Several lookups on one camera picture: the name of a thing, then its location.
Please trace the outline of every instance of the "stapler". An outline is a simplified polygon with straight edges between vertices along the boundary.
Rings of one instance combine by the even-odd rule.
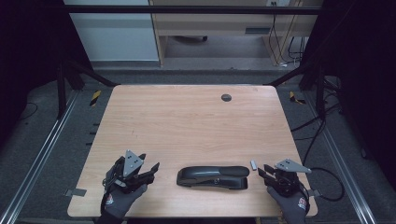
[[[177,173],[177,184],[183,187],[247,189],[248,175],[249,169],[244,166],[190,166]]]

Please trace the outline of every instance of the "wooden table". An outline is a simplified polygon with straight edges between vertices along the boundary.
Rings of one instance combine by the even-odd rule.
[[[222,94],[232,100],[224,102]],[[141,173],[160,162],[153,184],[127,217],[276,217],[279,207],[252,171],[290,158],[301,163],[276,89],[249,85],[121,85],[114,88],[77,189],[71,217],[99,217],[107,170],[126,149],[146,153]],[[187,166],[242,165],[248,189],[185,188],[177,172]],[[307,188],[305,174],[299,174]],[[317,213],[311,198],[309,216]]]

